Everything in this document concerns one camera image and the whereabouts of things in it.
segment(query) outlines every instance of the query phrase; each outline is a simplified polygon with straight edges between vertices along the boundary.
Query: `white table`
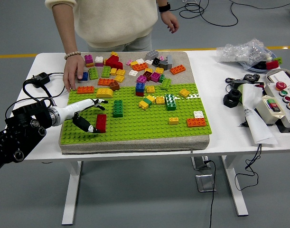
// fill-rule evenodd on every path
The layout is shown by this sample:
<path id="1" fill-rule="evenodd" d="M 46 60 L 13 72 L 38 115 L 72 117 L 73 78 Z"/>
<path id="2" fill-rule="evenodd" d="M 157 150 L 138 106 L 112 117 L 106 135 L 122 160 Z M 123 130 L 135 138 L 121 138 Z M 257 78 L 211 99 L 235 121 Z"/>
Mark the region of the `white table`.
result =
<path id="1" fill-rule="evenodd" d="M 73 223 L 75 202 L 80 178 L 81 161 L 93 160 L 120 160 L 120 159 L 140 159 L 157 158 L 165 156 L 222 156 L 225 171 L 232 191 L 232 196 L 236 206 L 238 216 L 247 216 L 247 208 L 243 199 L 242 192 L 237 190 L 234 177 L 234 164 L 242 155 L 255 154 L 257 144 L 253 142 L 249 128 L 239 127 L 245 121 L 243 108 L 238 105 L 235 108 L 228 108 L 223 105 L 223 97 L 226 94 L 225 78 L 241 78 L 246 72 L 236 63 L 218 63 L 215 51 L 187 51 L 191 68 L 195 78 L 199 94 L 201 96 L 206 115 L 208 117 L 212 135 L 210 143 L 205 150 L 198 151 L 179 151 L 179 152 L 129 152 L 129 153 L 104 153 L 104 154 L 85 154 L 85 155 L 62 155 L 58 145 L 58 138 L 61 127 L 51 127 L 47 129 L 46 137 L 25 159 L 27 162 L 64 162 L 70 172 L 63 225 Z M 64 53 L 42 53 L 36 56 L 27 78 L 41 72 L 53 73 L 63 72 Z M 58 94 L 63 88 L 61 76 L 51 78 L 52 83 L 46 86 L 52 95 Z M 41 89 L 28 87 L 28 91 L 33 96 L 43 96 Z M 25 98 L 23 91 L 20 92 L 18 99 Z M 64 107 L 67 104 L 68 93 L 64 93 L 55 99 L 58 106 Z M 14 108 L 32 103 L 32 101 L 17 104 Z M 277 126 L 270 127 L 271 132 L 277 138 L 277 145 L 263 145 L 262 153 L 281 153 L 290 152 L 290 133 L 280 133 Z"/>

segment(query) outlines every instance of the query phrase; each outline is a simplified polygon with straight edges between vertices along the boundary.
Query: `white paper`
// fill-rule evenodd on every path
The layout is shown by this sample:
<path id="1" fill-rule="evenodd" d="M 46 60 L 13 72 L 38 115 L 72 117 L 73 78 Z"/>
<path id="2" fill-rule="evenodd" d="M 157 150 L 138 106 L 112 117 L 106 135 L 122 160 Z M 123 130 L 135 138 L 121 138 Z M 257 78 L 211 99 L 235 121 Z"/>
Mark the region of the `white paper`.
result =
<path id="1" fill-rule="evenodd" d="M 261 88 L 252 84 L 243 84 L 243 108 L 254 143 L 278 144 L 264 120 L 254 110 L 261 99 Z"/>

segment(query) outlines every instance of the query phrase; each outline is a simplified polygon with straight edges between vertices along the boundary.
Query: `bracelet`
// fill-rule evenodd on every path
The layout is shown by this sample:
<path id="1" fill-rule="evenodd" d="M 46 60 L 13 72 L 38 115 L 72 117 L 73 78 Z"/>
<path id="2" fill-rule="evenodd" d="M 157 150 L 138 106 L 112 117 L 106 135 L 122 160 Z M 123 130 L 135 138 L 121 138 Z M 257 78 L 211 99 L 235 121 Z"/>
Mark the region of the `bracelet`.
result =
<path id="1" fill-rule="evenodd" d="M 80 55 L 80 54 L 81 54 L 80 51 L 71 52 L 71 53 L 65 55 L 65 60 L 67 60 L 67 58 L 70 56 L 75 56 L 75 55 Z"/>
<path id="2" fill-rule="evenodd" d="M 162 12 L 166 12 L 168 10 L 170 10 L 170 3 L 167 2 L 167 5 L 166 6 L 159 6 L 159 12 L 162 13 Z"/>

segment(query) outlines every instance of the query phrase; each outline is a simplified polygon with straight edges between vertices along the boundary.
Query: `black watch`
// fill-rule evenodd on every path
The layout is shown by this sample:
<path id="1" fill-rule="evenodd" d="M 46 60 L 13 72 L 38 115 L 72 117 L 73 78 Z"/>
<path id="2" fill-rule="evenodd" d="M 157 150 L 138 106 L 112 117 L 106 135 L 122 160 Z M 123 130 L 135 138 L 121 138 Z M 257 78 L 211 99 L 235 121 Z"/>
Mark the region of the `black watch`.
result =
<path id="1" fill-rule="evenodd" d="M 162 12 L 166 12 L 168 10 L 170 10 L 170 3 L 167 2 L 167 6 L 159 6 L 159 12 L 162 13 Z"/>

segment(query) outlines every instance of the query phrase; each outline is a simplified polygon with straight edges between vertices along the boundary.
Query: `green lego baseplate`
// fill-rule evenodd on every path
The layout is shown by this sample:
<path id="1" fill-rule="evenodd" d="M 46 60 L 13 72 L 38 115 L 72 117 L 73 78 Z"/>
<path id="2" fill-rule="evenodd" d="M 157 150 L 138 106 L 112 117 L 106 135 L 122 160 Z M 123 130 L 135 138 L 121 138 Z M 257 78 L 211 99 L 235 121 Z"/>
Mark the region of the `green lego baseplate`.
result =
<path id="1" fill-rule="evenodd" d="M 184 88 L 190 92 L 187 98 L 179 94 Z M 174 95 L 177 106 L 174 111 L 167 111 L 165 104 L 153 104 L 146 110 L 138 106 L 139 102 L 148 95 L 157 97 L 165 96 L 165 94 Z M 71 91 L 68 104 L 87 98 L 95 99 L 95 93 L 78 95 L 76 91 Z M 106 98 L 105 100 L 109 102 L 108 104 L 102 104 L 106 110 L 102 111 L 99 108 L 91 107 L 81 112 L 80 115 L 95 127 L 97 115 L 106 114 L 106 133 L 85 133 L 77 128 L 72 120 L 67 120 L 63 124 L 60 144 L 156 139 L 209 135 L 212 133 L 196 84 L 174 84 L 170 85 L 166 91 L 161 89 L 160 84 L 157 83 L 155 93 L 145 93 L 144 97 L 135 95 L 134 86 L 121 87 L 120 90 L 114 91 L 113 98 Z M 113 103 L 115 100 L 122 100 L 123 117 L 113 117 Z M 186 120 L 194 118 L 194 111 L 203 112 L 206 121 L 205 127 L 187 127 Z M 178 124 L 170 125 L 168 123 L 170 117 L 178 117 Z"/>

